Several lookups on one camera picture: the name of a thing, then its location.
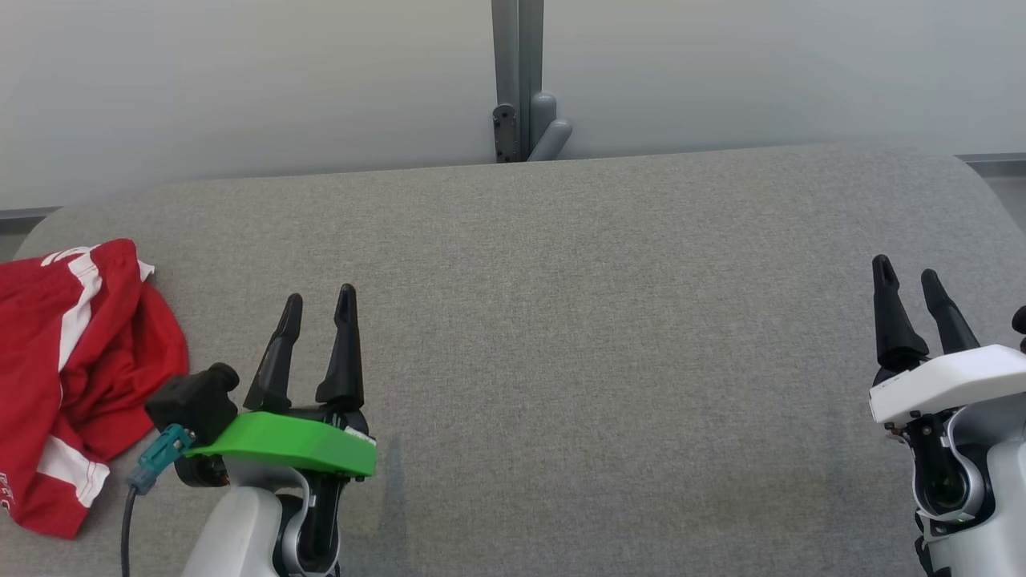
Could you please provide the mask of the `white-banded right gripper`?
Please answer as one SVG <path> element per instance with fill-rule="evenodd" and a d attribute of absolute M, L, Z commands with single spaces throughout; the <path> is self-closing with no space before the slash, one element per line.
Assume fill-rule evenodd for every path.
<path fill-rule="evenodd" d="M 906 425 L 924 415 L 1025 391 L 1023 352 L 1004 345 L 980 347 L 934 269 L 921 273 L 921 288 L 944 357 L 928 362 L 928 343 L 911 324 L 887 256 L 875 256 L 872 274 L 877 373 L 895 375 L 870 388 L 877 424 Z"/>

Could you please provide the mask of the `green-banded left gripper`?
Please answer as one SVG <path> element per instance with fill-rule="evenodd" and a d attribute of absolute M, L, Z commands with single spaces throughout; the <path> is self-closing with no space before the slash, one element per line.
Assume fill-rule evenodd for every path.
<path fill-rule="evenodd" d="M 292 408 L 287 390 L 301 321 L 303 297 L 292 293 L 243 401 L 252 412 L 185 410 L 173 416 L 173 425 L 191 439 L 175 463 L 180 480 L 194 488 L 227 486 L 230 459 L 342 478 L 374 475 L 377 443 L 359 430 L 359 415 L 330 416 L 319 410 L 282 415 Z M 333 350 L 316 401 L 336 410 L 359 410 L 364 406 L 364 382 L 354 285 L 341 286 L 333 323 Z"/>

